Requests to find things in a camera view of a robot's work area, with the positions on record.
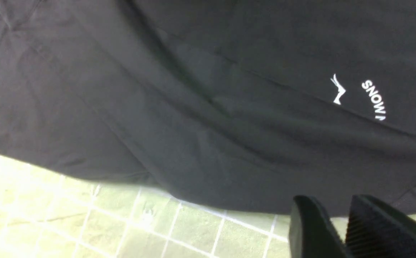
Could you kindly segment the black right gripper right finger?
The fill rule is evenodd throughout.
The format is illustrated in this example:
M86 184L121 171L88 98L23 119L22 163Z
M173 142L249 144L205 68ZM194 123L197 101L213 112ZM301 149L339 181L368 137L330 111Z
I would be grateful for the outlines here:
M355 195L345 244L355 258L416 258L416 221L373 196Z

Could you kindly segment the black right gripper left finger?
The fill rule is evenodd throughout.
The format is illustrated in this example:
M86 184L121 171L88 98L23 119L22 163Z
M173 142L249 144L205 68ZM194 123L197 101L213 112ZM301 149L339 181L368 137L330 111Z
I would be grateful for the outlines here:
M329 214L316 198L298 195L290 213L289 248L292 258L350 258Z

